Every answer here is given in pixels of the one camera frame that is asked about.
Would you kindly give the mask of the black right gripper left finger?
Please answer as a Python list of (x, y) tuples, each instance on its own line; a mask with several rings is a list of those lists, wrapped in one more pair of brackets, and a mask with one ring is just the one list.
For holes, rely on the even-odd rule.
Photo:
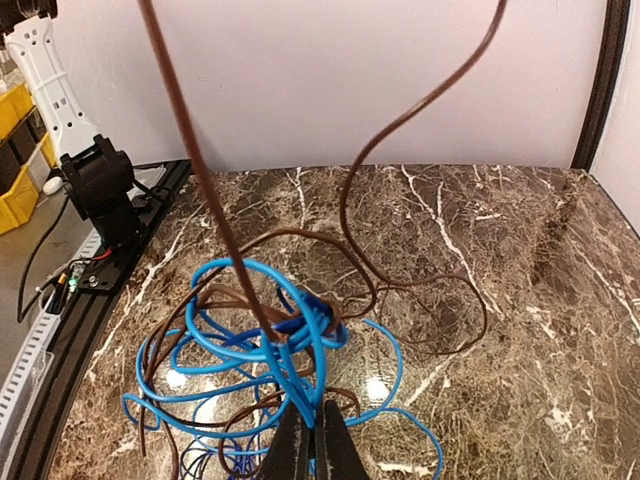
[(269, 451), (261, 463), (263, 480), (304, 480), (312, 430), (294, 404), (289, 404), (276, 429)]

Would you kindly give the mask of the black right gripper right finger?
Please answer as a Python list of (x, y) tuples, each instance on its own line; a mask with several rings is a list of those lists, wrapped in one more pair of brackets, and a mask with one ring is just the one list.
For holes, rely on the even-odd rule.
[(326, 400), (314, 427), (315, 478), (320, 480), (368, 480), (337, 403)]

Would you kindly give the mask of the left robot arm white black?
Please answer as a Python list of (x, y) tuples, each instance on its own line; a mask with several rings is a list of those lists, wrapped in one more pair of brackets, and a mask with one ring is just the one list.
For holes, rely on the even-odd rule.
[(1, 47), (23, 74), (50, 135), (80, 217), (92, 223), (107, 248), (136, 241), (143, 230), (128, 192), (135, 178), (123, 151), (89, 119), (55, 45), (55, 1), (3, 1)]

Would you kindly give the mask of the yellow storage bins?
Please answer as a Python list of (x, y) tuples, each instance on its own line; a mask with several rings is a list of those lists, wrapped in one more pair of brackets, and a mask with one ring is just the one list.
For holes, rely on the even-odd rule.
[(1, 95), (1, 232), (29, 222), (58, 165), (44, 120), (25, 83)]

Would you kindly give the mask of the black front rail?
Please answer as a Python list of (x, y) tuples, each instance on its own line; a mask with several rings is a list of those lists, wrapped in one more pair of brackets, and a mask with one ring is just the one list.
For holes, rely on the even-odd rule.
[(1, 476), (43, 479), (99, 336), (156, 230), (191, 173), (185, 160), (144, 166), (139, 181), (159, 195), (142, 205), (142, 231), (82, 277), (61, 314), (39, 314), (1, 388)]

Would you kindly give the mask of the black frame post right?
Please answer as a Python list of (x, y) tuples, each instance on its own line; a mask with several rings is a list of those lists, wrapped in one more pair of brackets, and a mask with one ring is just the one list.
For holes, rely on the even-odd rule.
[(571, 168), (590, 171), (602, 139), (621, 69), (631, 0), (608, 0), (591, 94)]

